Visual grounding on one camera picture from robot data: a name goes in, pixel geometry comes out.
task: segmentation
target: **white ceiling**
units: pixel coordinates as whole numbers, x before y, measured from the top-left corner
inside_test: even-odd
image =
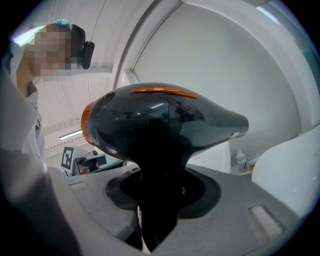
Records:
[[[129,24],[137,23],[153,0],[46,0],[17,28],[13,38],[31,29],[67,19],[85,30],[93,41],[90,68],[57,80],[36,83],[38,110],[42,116],[46,156],[60,153],[66,143],[85,143],[82,135],[59,140],[59,136],[79,130],[87,104],[113,89],[117,55],[124,50]]]

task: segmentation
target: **gray platform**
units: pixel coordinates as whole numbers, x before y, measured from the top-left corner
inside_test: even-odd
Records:
[[[214,179],[221,188],[217,205],[205,216],[179,219],[153,255],[242,256],[270,243],[249,209],[263,206],[284,227],[283,235],[298,222],[285,205],[248,179],[189,165]],[[103,229],[124,241],[133,231],[133,211],[117,208],[105,193],[106,184],[134,166],[67,178],[69,188],[85,212]]]

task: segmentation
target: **orange trim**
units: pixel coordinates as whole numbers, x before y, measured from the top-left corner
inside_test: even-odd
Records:
[[[89,132],[89,117],[90,117],[90,110],[92,108],[92,106],[94,105],[94,102],[90,103],[89,105],[87,105],[82,113],[82,117],[81,117],[81,130],[82,130],[82,134],[83,137],[85,138],[85,140],[94,146],[94,143],[91,140],[90,137],[90,132]]]
[[[133,90],[131,92],[132,94],[137,94],[137,93],[164,93],[164,94],[174,94],[182,97],[187,97],[191,99],[196,99],[197,96],[190,93],[186,92],[183,90],[178,90],[174,88],[159,88],[159,87],[152,87],[152,88],[144,88],[144,89],[138,89],[138,90]]]

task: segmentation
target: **plastic bottle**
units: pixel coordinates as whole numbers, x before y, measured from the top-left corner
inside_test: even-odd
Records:
[[[246,156],[241,152],[241,150],[239,151],[239,153],[236,155],[236,162],[238,165],[238,169],[240,173],[244,173],[246,172]]]

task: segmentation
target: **white curved wall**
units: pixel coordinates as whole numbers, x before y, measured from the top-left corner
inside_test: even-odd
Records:
[[[182,4],[160,26],[139,58],[141,82],[196,91],[249,120],[247,135],[230,141],[247,158],[296,136],[297,106],[274,59],[248,32],[204,8]]]

